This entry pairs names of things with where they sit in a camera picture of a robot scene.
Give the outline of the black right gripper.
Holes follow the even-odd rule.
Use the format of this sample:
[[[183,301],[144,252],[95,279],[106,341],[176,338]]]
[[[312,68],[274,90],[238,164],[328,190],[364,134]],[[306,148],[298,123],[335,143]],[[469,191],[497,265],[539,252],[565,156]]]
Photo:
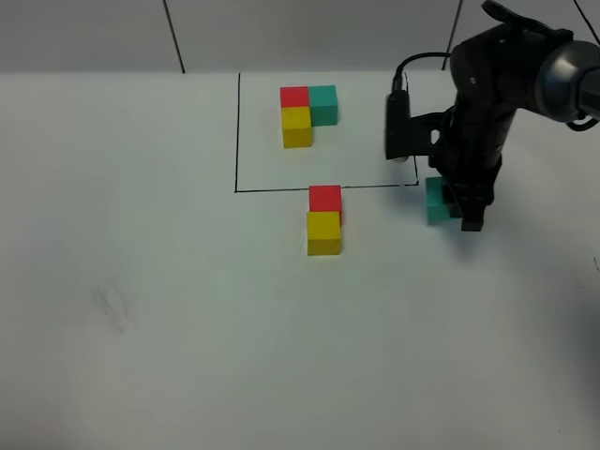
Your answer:
[[[484,104],[457,96],[454,106],[445,112],[411,119],[416,136],[434,129],[441,132],[438,142],[425,148],[425,154],[430,166],[449,185],[442,185],[442,199],[449,217],[461,218],[463,232],[480,232],[483,228],[486,207],[494,201],[502,150],[516,111],[507,103]]]

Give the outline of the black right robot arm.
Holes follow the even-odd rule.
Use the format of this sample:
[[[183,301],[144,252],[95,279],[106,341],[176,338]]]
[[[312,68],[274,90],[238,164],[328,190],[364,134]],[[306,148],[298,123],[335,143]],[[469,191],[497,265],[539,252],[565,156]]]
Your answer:
[[[464,232],[483,227],[517,110],[574,131],[599,122],[598,45],[495,1],[482,8],[498,25],[451,51],[454,105],[411,120],[413,148],[442,176],[442,198]]]

